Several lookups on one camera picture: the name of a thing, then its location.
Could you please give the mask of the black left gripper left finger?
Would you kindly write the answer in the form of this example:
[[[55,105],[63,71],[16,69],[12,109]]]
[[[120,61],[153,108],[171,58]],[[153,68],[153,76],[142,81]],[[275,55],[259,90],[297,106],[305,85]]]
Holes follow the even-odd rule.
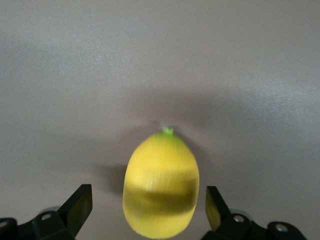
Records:
[[[93,209],[92,185],[82,184],[57,211],[32,220],[36,240],[74,240]]]

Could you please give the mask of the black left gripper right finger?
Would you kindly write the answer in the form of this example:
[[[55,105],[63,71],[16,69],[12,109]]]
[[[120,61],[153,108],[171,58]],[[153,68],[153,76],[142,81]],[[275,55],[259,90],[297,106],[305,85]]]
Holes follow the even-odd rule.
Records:
[[[205,212],[210,225],[202,240],[266,240],[267,230],[240,212],[232,213],[215,186],[206,187]]]

